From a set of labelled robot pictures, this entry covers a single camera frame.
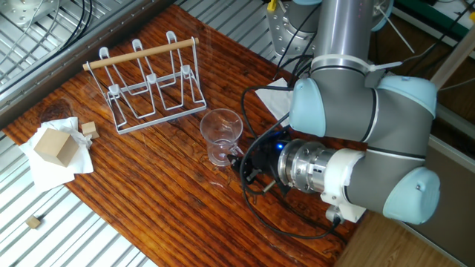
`white paper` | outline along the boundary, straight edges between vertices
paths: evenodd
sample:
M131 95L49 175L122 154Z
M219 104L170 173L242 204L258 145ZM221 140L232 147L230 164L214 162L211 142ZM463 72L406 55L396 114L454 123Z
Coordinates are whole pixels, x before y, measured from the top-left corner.
M287 87L287 81L284 78L280 78L269 85ZM290 104L292 103L292 91L259 89L255 91L255 93L259 96L261 101L276 119L282 118L290 111ZM286 119L281 123L282 126L287 126L288 124L289 119Z
M92 141L91 136L84 137L77 130L78 119L71 117L43 122L36 133L20 149L30 160L30 169L38 192L48 191L58 185L74 180L74 174L89 174L94 171L88 149ZM70 134L79 145L68 167L62 167L44 161L34 148L47 128L63 131Z

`drying rack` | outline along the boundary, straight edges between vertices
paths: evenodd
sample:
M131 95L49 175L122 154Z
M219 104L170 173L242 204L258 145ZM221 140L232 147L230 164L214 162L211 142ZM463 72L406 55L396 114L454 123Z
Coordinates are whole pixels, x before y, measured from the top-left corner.
M167 122L171 119L177 119L181 116L186 116L192 113L196 113L198 111L203 111L206 109L206 100L204 99L203 93L200 87L200 74L198 72L198 61L197 61L197 53L196 53L196 45L199 44L198 38L191 37L188 40L178 42L177 37L174 32L169 31L166 33L166 37L168 39L168 44L150 48L147 50L143 50L142 42L139 39L135 39L132 41L132 47L134 48L133 53L127 53L121 56L110 57L108 48L102 47L99 50L99 57L101 60L95 62L86 62L82 67L84 70L89 70L94 77L94 80L97 83L97 86L104 96L106 103L108 104L109 108L111 109L112 116L114 118L114 124L116 125L117 132L119 134L126 134L131 131L139 130L148 126L156 125L158 123ZM194 60L194 70L191 69L190 65L184 65L180 49L185 47L192 47L193 50L193 60ZM173 51L176 50L178 54L178 58L180 60L180 71L175 70L174 66L174 55ZM152 69L150 61L148 59L149 56L157 55L159 53L170 53L170 61L171 61L171 69L172 73L166 76L159 77ZM150 74L145 74L144 68L142 67L142 63L140 61L141 58L145 59L148 69L150 70ZM137 60L140 72L142 74L143 82L139 82L133 85L128 85L125 80L123 79L121 73L117 69L116 64L121 62L127 62ZM112 70L116 72L117 76L119 77L119 81L114 80L113 76L111 75L111 71L109 68L112 67ZM99 81L94 74L94 69L99 69L103 67L107 76L110 81L110 85L108 86L108 90L104 91L102 86L100 85ZM180 79L181 85L181 103L174 106L167 106L165 100L163 98L163 88L170 87L172 85L177 84L178 78ZM159 85L160 82L166 82L164 85ZM200 106L197 108L192 108L188 110L181 111L179 113L174 113L172 115L164 116L159 119L147 121L145 118L153 116L157 113L157 109L155 107L154 101L154 91L157 91L159 97L161 99L161 104L163 106L163 110L165 111L172 111L178 108L184 108L185 99L184 99L184 85L186 82L189 82L189 88L191 90L191 98L194 104L199 104ZM197 91L199 94L199 98L195 96L195 92ZM131 101L129 101L127 95L129 96L136 96L139 94L146 94L151 99L151 109L152 112L139 115L132 105ZM128 106L132 114L135 116L137 120L140 121L140 124L135 126L130 126L126 128L128 121L125 118L124 111L120 107L119 100L122 99L123 102ZM114 106L119 111L119 114L122 118L116 118L116 114L114 113Z

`yellow object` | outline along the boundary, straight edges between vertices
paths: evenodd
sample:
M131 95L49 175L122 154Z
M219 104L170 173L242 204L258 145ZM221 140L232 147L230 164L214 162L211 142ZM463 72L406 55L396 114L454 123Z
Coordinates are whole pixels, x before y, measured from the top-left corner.
M271 2L267 5L267 10L275 11L276 7L277 7L277 0L271 0Z

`wooden dowel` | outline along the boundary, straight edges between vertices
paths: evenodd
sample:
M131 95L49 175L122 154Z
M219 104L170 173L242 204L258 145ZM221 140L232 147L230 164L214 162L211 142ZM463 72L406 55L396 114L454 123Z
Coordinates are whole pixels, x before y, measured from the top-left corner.
M188 39L188 40L185 40L185 41L180 41L180 42L176 42L176 43L172 43L172 44L165 44L165 45L162 45L162 46L159 46L159 47L154 47L154 48L150 48L150 49L146 49L146 50L142 50L142 51L127 53L125 55L111 57L109 59L97 60L95 62L90 62L89 65L91 66L91 70L93 70L93 69L97 69L99 67L110 66L112 64L118 64L120 62L126 62L126 61L129 61L129 60L139 59L139 58L142 58L142 57L145 57L145 56L151 56L151 55L156 55L158 53L165 53L165 52L169 52L171 50L176 50L176 49L180 49L180 48L184 48L184 47L190 47L194 44L196 44L196 45L199 44L198 38L195 38L194 42L193 42L193 39ZM89 67L88 67L87 64L83 64L82 68L84 70L89 70Z

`metal bracket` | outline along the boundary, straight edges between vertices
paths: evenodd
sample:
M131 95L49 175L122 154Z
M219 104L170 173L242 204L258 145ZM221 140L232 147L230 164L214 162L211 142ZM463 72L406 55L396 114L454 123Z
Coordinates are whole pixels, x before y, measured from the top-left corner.
M26 28L54 10L58 1L61 0L0 0L0 13L18 27Z

